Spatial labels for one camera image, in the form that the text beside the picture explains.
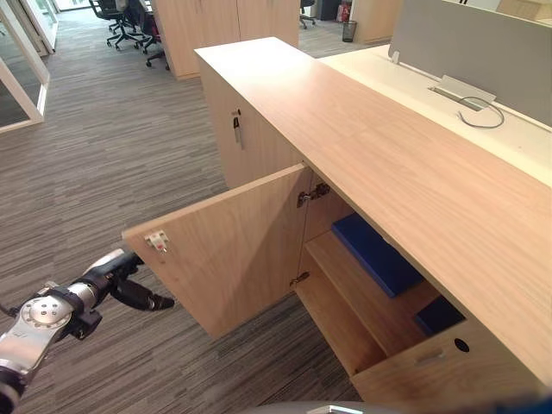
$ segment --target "office chair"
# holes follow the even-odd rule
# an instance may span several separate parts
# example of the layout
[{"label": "office chair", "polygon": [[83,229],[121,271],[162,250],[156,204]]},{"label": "office chair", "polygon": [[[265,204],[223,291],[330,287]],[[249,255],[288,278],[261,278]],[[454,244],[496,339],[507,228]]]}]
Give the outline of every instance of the office chair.
[{"label": "office chair", "polygon": [[307,23],[305,23],[305,20],[308,20],[309,22],[312,22],[312,25],[314,26],[317,24],[317,19],[314,17],[308,17],[304,14],[304,8],[314,6],[315,0],[301,0],[301,14],[299,15],[299,21],[303,23],[303,28],[307,29]]},{"label": "office chair", "polygon": [[89,3],[98,19],[116,21],[110,24],[110,32],[115,33],[123,20],[122,13],[115,7],[115,0],[89,0]]},{"label": "office chair", "polygon": [[[146,11],[140,0],[129,0],[129,12],[135,22],[138,22],[138,24],[140,25],[141,32],[146,36],[144,37],[144,39],[141,39],[135,43],[135,48],[138,49],[140,48],[140,45],[142,45],[142,52],[144,54],[147,54],[148,47],[150,47],[154,43],[161,42],[160,33],[157,29],[157,25],[155,24],[155,19],[151,14]],[[147,58],[146,66],[152,67],[152,60],[162,59],[164,57],[165,51],[156,53],[150,58]],[[165,66],[165,69],[167,69],[168,71],[171,70],[168,64]]]},{"label": "office chair", "polygon": [[[111,47],[111,41],[116,39],[115,49],[121,50],[119,43],[122,41],[140,40],[136,36],[142,36],[142,34],[135,32],[135,22],[132,21],[127,10],[120,11],[117,9],[116,0],[89,0],[89,2],[97,17],[104,20],[116,20],[115,25],[110,25],[110,29],[113,33],[115,33],[117,29],[121,30],[120,34],[114,34],[107,39],[107,46]],[[127,33],[125,28],[132,28],[133,31]]]}]

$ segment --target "cable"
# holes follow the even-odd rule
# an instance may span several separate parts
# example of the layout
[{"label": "cable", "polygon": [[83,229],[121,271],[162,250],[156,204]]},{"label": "cable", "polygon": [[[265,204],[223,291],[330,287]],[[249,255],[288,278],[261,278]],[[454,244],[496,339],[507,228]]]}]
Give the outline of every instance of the cable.
[{"label": "cable", "polygon": [[480,97],[463,97],[462,99],[459,99],[456,102],[461,103],[462,101],[465,101],[466,99],[479,99],[481,102],[484,102],[485,104],[487,104],[488,107],[495,110],[495,112],[498,113],[499,116],[500,116],[500,122],[497,123],[496,125],[475,125],[474,123],[470,123],[470,122],[466,121],[466,118],[464,118],[464,115],[461,113],[461,111],[458,111],[458,116],[460,117],[462,122],[464,122],[466,125],[469,125],[470,127],[473,127],[473,128],[479,128],[479,129],[495,129],[495,128],[498,128],[500,125],[502,125],[505,122],[504,113],[502,112],[502,110],[500,108],[494,106],[492,103],[486,101],[485,99],[482,99]]}]

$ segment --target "door hinge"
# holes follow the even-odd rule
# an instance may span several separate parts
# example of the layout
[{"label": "door hinge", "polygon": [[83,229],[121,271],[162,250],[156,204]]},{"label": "door hinge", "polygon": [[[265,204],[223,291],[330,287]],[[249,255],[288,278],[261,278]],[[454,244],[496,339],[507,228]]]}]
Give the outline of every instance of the door hinge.
[{"label": "door hinge", "polygon": [[325,196],[331,191],[331,188],[326,183],[320,183],[316,188],[311,192],[301,192],[297,198],[297,208],[302,207],[306,201],[316,200],[321,196]]},{"label": "door hinge", "polygon": [[310,273],[302,272],[301,274],[299,274],[299,276],[297,276],[297,278],[292,279],[292,281],[290,282],[290,286],[295,286],[297,283],[302,282],[303,280],[307,279],[309,276],[311,276]]}]

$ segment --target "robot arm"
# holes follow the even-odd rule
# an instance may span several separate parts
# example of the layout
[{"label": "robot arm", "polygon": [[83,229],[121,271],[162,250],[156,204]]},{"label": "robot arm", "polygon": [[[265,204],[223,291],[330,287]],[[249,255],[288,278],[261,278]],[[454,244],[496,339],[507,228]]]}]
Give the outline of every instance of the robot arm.
[{"label": "robot arm", "polygon": [[108,293],[141,311],[174,306],[172,299],[127,280],[142,264],[136,254],[117,249],[68,287],[48,282],[21,306],[15,324],[0,336],[0,414],[15,409],[52,344],[67,335],[83,340],[96,329],[102,316],[95,308]]}]

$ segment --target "blue folder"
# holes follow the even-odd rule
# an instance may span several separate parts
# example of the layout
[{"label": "blue folder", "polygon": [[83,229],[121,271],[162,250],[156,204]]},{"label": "blue folder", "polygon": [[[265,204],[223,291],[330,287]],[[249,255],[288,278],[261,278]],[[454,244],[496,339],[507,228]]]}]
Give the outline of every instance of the blue folder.
[{"label": "blue folder", "polygon": [[332,230],[390,298],[423,280],[423,276],[358,214],[335,222]]}]

